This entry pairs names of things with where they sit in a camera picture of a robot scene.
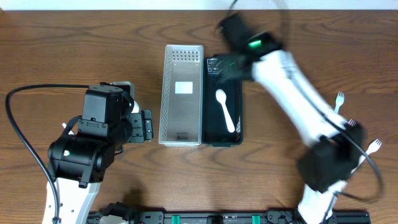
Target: wooden table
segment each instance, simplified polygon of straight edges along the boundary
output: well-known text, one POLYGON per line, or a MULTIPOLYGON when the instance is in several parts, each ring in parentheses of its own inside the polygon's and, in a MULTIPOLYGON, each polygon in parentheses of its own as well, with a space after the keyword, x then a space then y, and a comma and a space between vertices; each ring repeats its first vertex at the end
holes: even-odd
MULTIPOLYGON (((278 32, 277 11, 243 14, 259 30, 278 32)), ((226 52, 215 32, 223 11, 5 12, 0 16, 0 104, 8 91, 38 83, 96 84, 129 80, 153 113, 155 139, 126 146, 106 171, 92 207, 111 202, 169 211, 296 207, 303 182, 295 159, 303 144, 288 117, 259 85, 244 83, 244 142, 231 148, 166 148, 158 144, 166 44, 201 44, 205 56, 226 52)), ((339 209, 367 209, 374 223, 398 222, 398 12, 293 11, 289 48, 308 79, 341 113, 383 145, 373 158, 386 194, 374 204, 340 197, 339 209)), ((61 123, 83 110, 84 90, 17 94, 12 111, 45 163, 61 123)), ((2 109, 0 222, 41 223, 46 179, 2 109)), ((376 191, 364 166, 347 192, 376 191)))

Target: spoon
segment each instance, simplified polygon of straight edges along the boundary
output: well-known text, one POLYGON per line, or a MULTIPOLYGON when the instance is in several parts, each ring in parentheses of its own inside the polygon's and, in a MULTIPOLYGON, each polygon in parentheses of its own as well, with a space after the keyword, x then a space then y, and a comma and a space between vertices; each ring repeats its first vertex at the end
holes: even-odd
POLYGON ((228 129, 228 131, 230 133, 235 132, 235 126, 234 123, 232 122, 231 116, 228 113, 228 110, 226 108, 225 105, 225 101, 226 101, 226 94, 223 90, 217 90, 216 91, 216 99, 217 101, 221 104, 221 106, 223 107, 223 111, 224 111, 224 116, 225 116, 225 123, 226 123, 226 127, 228 129))

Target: fork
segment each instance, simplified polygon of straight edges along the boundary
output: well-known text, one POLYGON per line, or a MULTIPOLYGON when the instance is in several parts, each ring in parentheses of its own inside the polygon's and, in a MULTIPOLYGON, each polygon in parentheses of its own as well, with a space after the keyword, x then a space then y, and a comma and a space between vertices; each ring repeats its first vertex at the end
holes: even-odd
POLYGON ((338 110, 340 109, 340 106, 342 106, 344 103, 344 93, 342 91, 339 91, 336 96, 336 107, 335 107, 335 113, 338 113, 338 110))
POLYGON ((347 122, 350 126, 356 126, 356 120, 354 120, 354 119, 350 119, 348 122, 347 122))
MULTIPOLYGON (((367 155, 370 155, 370 153, 374 153, 377 152, 377 150, 379 150, 379 148, 381 147, 381 141, 379 139, 374 140, 368 147, 368 150, 366 151, 367 155)), ((361 163, 365 160, 364 156, 359 157, 359 163, 358 163, 358 167, 361 165, 361 163)))

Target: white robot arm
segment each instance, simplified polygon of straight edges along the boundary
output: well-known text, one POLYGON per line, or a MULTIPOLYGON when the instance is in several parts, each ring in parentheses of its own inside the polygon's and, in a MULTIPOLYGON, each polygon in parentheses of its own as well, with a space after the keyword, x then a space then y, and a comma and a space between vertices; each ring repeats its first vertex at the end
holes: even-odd
MULTIPOLYGON (((312 147, 318 143, 321 135, 331 138, 339 133, 325 121, 309 100, 330 121, 345 129, 345 119, 336 114, 311 86, 291 53, 277 50, 261 57, 260 61, 253 63, 252 76, 275 98, 297 128, 306 146, 312 147)), ((326 213, 326 218, 329 218, 336 202, 335 192, 341 192, 346 184, 343 180, 337 181, 323 193, 314 191, 305 184, 303 199, 298 205, 303 219, 308 224, 318 224, 326 213)))
MULTIPOLYGON (((90 183, 87 188, 83 189, 79 187, 79 181, 59 177, 55 181, 55 186, 62 202, 60 206, 61 223, 85 223, 94 199, 100 191, 101 183, 90 183)), ((54 196, 50 184, 47 183, 43 224, 52 224, 54 209, 54 196)))

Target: white wall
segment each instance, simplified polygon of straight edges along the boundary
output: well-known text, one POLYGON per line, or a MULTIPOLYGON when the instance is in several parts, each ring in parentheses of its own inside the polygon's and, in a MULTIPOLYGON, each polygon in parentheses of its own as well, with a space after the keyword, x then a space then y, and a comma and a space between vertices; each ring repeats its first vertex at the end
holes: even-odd
MULTIPOLYGON (((277 9, 273 1, 239 0, 236 9, 277 9)), ((0 0, 3 10, 228 9, 232 0, 0 0)), ((398 0, 285 0, 289 9, 398 9, 398 0)))

